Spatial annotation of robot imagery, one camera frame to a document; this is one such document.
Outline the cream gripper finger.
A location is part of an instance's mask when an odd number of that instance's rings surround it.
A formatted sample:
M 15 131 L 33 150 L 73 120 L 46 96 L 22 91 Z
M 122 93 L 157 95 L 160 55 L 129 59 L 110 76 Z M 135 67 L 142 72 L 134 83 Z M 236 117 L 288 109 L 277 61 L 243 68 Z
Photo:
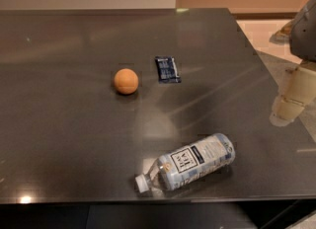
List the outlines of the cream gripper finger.
M 287 69 L 272 106 L 272 121 L 295 121 L 316 98 L 316 62 Z

